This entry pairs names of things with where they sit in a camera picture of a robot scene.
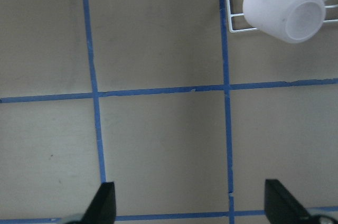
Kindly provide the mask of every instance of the vertical blue tape strip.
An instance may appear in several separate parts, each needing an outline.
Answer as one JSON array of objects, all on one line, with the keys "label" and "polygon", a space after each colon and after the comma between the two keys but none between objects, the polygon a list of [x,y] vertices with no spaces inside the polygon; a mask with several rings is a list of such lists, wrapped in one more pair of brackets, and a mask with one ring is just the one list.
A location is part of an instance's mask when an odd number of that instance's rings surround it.
[{"label": "vertical blue tape strip", "polygon": [[95,66],[94,66],[94,51],[93,51],[93,41],[92,41],[91,26],[90,26],[89,0],[83,0],[83,11],[84,11],[84,22],[86,24],[90,79],[91,79],[91,87],[93,91],[95,129],[96,129],[97,149],[98,149],[98,155],[99,155],[100,177],[101,177],[101,182],[105,182],[106,181],[105,158],[104,158],[104,148],[103,148],[102,133],[101,133],[99,93],[98,93]]},{"label": "vertical blue tape strip", "polygon": [[227,162],[228,162],[228,197],[229,197],[229,224],[234,224],[234,198],[233,198],[233,170],[232,170],[232,132],[231,132],[231,106],[230,106],[230,73],[228,58],[228,40],[226,28],[226,1],[220,0],[220,21],[222,34],[223,76],[224,76],[224,102],[226,113],[227,136]]}]

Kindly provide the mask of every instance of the white cup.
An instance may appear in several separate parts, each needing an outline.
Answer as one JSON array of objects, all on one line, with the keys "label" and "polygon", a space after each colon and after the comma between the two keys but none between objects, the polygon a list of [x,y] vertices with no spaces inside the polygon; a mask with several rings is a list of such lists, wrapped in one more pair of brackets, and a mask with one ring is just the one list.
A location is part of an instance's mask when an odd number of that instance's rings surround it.
[{"label": "white cup", "polygon": [[288,43],[308,40],[325,19],[323,0],[244,0],[247,22]]}]

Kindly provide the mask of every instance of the black object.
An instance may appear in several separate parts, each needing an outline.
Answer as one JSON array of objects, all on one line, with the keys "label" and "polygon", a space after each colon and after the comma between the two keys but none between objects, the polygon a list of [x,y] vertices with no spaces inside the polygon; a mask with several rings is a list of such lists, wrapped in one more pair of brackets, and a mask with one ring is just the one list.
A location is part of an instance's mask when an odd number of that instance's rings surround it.
[{"label": "black object", "polygon": [[101,184],[80,221],[72,221],[67,224],[113,224],[115,219],[115,186],[113,182],[110,182]]},{"label": "black object", "polygon": [[265,181],[264,210],[271,224],[338,224],[332,217],[309,214],[276,179]]}]

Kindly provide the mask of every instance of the blue grid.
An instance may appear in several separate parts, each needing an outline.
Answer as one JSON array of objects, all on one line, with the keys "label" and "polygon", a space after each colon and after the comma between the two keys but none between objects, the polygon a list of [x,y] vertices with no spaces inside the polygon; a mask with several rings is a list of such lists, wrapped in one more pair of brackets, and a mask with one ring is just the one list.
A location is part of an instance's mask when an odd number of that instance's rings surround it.
[{"label": "blue grid", "polygon": [[[241,216],[261,216],[264,215],[263,210],[253,211],[235,211],[233,197],[233,169],[232,169],[232,135],[231,135],[231,98],[232,90],[243,89],[259,89],[259,88],[280,88],[280,87],[298,87],[298,86],[315,86],[338,84],[338,78],[324,80],[299,80],[293,82],[274,81],[274,82],[257,82],[257,83],[241,83],[230,84],[229,61],[228,61],[228,44],[227,44],[227,28],[226,28],[226,3],[225,0],[219,0],[220,3],[220,22],[221,22],[221,40],[222,40],[222,56],[223,56],[223,84],[207,85],[207,86],[190,86],[190,87],[173,87],[173,88],[153,88],[153,89],[133,89],[133,90],[117,90],[100,92],[98,91],[95,65],[94,65],[94,49],[91,35],[89,0],[83,0],[84,21],[86,25],[88,60],[90,68],[90,78],[92,92],[78,94],[62,94],[62,95],[44,95],[44,96],[25,96],[25,97],[7,97],[0,98],[1,103],[14,102],[33,102],[33,101],[53,101],[53,100],[71,100],[71,99],[93,99],[95,111],[95,128],[97,137],[97,149],[99,156],[99,168],[101,182],[106,181],[104,149],[102,144],[101,122],[99,98],[108,96],[138,96],[138,95],[157,95],[172,94],[182,92],[201,92],[201,91],[224,91],[225,118],[226,118],[226,144],[227,144],[227,172],[228,172],[228,198],[229,210],[226,212],[198,212],[198,213],[173,213],[173,214],[150,214],[150,215],[134,215],[134,216],[118,216],[117,221],[132,220],[164,220],[164,219],[193,219],[193,218],[216,218],[228,217],[229,224],[234,224],[235,217]],[[338,206],[334,207],[317,207],[323,211],[338,211]],[[0,220],[0,224],[13,223],[55,223],[60,218],[44,218],[44,219],[11,219]]]}]

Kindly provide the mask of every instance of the white mug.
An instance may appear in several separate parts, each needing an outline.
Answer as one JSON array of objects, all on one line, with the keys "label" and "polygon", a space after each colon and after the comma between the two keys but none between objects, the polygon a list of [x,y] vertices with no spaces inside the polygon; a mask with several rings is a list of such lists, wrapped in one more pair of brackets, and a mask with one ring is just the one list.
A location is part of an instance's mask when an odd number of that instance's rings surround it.
[{"label": "white mug", "polygon": [[310,39],[325,19],[323,0],[244,0],[247,22],[288,43]]}]

